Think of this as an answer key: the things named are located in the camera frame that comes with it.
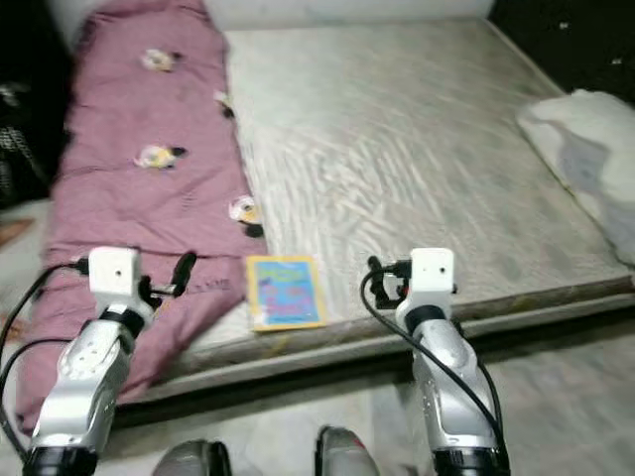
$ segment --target yellow book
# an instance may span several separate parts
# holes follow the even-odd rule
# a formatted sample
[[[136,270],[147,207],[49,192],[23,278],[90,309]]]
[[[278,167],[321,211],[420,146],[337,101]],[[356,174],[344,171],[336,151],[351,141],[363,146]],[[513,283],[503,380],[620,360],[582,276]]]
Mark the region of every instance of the yellow book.
[[[318,272],[310,256],[250,256],[247,287],[257,332],[325,325]]]

